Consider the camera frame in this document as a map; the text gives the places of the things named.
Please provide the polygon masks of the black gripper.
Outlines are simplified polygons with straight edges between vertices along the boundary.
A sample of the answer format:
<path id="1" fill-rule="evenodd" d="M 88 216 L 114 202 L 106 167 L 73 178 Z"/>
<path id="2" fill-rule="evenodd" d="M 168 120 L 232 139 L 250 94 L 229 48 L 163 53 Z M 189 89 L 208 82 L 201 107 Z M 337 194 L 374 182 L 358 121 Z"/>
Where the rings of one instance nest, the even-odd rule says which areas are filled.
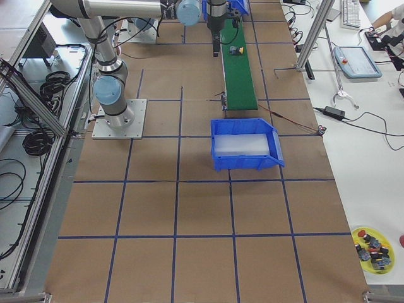
<path id="1" fill-rule="evenodd" d="M 218 57 L 220 53 L 220 31 L 225 26 L 225 15 L 207 16 L 207 27 L 212 35 L 213 57 Z"/>

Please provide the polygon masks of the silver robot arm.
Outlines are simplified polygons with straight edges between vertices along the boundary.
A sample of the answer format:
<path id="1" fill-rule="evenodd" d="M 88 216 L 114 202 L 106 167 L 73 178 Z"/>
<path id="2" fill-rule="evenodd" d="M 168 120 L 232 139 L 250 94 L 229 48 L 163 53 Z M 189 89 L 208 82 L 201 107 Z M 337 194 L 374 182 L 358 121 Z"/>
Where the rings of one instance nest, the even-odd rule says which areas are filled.
<path id="1" fill-rule="evenodd" d="M 93 93 L 104 110 L 106 123 L 119 128 L 130 125 L 135 113 L 124 98 L 128 70 L 117 55 L 105 29 L 103 16 L 179 20 L 195 25 L 201 17 L 200 1 L 52 1 L 56 9 L 78 19 L 95 53 L 101 77 Z"/>
<path id="2" fill-rule="evenodd" d="M 227 2 L 220 0 L 207 1 L 207 27 L 212 36 L 213 57 L 218 57 L 220 52 L 220 32 L 227 19 Z"/>

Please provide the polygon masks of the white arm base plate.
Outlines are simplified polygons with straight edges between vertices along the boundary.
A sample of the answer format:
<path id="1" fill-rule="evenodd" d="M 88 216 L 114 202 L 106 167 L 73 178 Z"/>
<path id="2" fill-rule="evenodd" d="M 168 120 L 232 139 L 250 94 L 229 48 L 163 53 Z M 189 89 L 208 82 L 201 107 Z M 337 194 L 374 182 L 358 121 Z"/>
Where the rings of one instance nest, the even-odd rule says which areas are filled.
<path id="1" fill-rule="evenodd" d="M 100 105 L 92 138 L 95 140 L 124 140 L 143 137 L 147 99 L 127 99 L 127 108 L 119 116 L 109 116 Z"/>

